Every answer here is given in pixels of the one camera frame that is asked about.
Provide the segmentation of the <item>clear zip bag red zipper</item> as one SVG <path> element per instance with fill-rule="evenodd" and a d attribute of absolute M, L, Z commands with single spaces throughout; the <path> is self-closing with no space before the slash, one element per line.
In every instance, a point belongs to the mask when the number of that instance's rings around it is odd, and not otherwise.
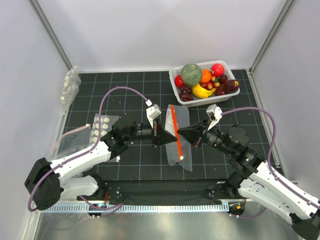
<path fill-rule="evenodd" d="M 193 171 L 191 144 L 178 134 L 181 128 L 190 126 L 189 110 L 185 106 L 169 104 L 165 117 L 165 130 L 176 138 L 176 142 L 165 145 L 169 166 L 179 164 L 186 171 Z"/>

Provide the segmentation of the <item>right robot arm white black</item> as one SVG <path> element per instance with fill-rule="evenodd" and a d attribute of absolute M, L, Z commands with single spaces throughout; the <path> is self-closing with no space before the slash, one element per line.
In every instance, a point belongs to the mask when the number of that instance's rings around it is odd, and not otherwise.
<path fill-rule="evenodd" d="M 251 199 L 282 217 L 303 239 L 318 239 L 320 200 L 281 175 L 249 146 L 250 138 L 243 128 L 234 125 L 223 133 L 203 120 L 177 132 L 196 148 L 207 144 L 231 157 L 234 172 L 222 188 L 230 198 Z"/>

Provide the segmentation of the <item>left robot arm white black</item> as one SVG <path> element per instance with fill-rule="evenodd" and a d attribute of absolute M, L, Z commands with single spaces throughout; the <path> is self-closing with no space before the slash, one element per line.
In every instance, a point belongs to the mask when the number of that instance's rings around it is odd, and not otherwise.
<path fill-rule="evenodd" d="M 153 146 L 161 146 L 174 143 L 177 138 L 162 127 L 159 119 L 146 124 L 126 124 L 119 119 L 111 131 L 87 148 L 51 161 L 44 157 L 38 159 L 24 182 L 30 194 L 28 210 L 34 211 L 32 203 L 37 210 L 43 211 L 59 200 L 79 196 L 101 200 L 108 191 L 104 181 L 96 173 L 86 177 L 79 177 L 78 174 L 119 157 L 128 149 L 130 142 L 143 140 L 150 140 Z"/>

